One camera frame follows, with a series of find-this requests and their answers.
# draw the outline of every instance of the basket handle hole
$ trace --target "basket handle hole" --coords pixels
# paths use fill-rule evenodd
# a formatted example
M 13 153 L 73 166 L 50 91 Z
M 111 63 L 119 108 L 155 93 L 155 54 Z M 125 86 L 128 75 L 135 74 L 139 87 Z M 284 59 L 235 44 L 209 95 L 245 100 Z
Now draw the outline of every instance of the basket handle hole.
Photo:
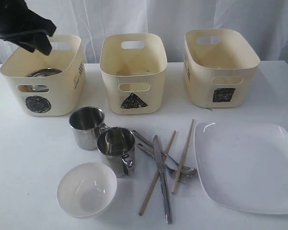
M 198 37 L 196 41 L 198 44 L 218 44 L 221 39 L 217 36 L 201 36 Z
M 214 85 L 239 85 L 242 82 L 243 77 L 240 76 L 214 77 L 211 79 L 211 83 Z
M 49 88 L 46 85 L 17 85 L 17 89 L 20 92 L 49 92 Z
M 121 43 L 122 49 L 143 49 L 145 42 L 143 41 L 126 41 Z
M 71 50 L 72 45 L 68 42 L 51 42 L 53 50 Z
M 123 83 L 119 84 L 119 90 L 122 92 L 146 92 L 150 90 L 148 83 Z

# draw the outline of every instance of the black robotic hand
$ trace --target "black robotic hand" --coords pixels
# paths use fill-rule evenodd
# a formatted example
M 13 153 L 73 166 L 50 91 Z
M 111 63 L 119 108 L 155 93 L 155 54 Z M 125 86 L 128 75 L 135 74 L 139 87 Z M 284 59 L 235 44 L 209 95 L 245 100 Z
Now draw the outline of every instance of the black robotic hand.
M 52 46 L 47 35 L 53 36 L 56 29 L 51 20 L 29 10 L 24 0 L 0 0 L 0 39 L 49 55 Z

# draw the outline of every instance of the cream plastic basket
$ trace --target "cream plastic basket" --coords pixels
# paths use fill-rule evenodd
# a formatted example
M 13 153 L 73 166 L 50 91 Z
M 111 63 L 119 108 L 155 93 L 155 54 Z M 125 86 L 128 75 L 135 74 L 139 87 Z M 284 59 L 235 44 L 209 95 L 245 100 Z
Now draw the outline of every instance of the cream plastic basket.
M 236 31 L 203 29 L 185 36 L 184 77 L 189 98 L 200 107 L 242 104 L 260 59 Z
M 67 43 L 70 48 L 53 49 L 49 56 L 38 51 L 17 48 L 0 68 L 23 110 L 32 116 L 58 116 L 71 112 L 80 97 L 84 83 L 84 56 L 81 39 L 75 35 L 54 35 L 53 43 Z M 44 68 L 62 72 L 48 77 L 25 77 Z M 24 86 L 46 86 L 47 92 L 26 92 Z
M 148 114 L 158 110 L 162 104 L 166 68 L 167 56 L 157 35 L 107 37 L 102 47 L 100 69 L 110 109 L 117 114 Z

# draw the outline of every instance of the knife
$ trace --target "knife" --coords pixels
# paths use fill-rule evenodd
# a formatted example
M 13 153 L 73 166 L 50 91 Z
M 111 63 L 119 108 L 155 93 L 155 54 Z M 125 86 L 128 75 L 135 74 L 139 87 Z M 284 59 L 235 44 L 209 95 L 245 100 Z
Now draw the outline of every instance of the knife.
M 169 200 L 167 175 L 165 172 L 164 162 L 162 160 L 161 144 L 160 144 L 159 137 L 157 135 L 154 137 L 153 147 L 154 147 L 155 160 L 157 163 L 157 168 L 159 171 L 159 177 L 161 181 L 161 190 L 162 190 L 162 196 L 163 196 L 165 218 L 167 220 L 167 223 L 171 224 L 173 223 L 173 216 L 172 216 L 171 204 Z

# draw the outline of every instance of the stainless steel mug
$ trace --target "stainless steel mug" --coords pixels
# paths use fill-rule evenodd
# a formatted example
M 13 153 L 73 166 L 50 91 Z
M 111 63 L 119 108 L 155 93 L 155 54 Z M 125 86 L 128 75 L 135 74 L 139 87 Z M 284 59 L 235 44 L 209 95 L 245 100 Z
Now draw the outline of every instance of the stainless steel mug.
M 96 149 L 99 135 L 107 129 L 104 112 L 91 106 L 75 110 L 69 118 L 69 124 L 77 145 L 84 150 Z
M 101 152 L 103 163 L 107 164 L 116 177 L 134 174 L 135 137 L 123 127 L 112 127 L 100 134 L 97 148 Z

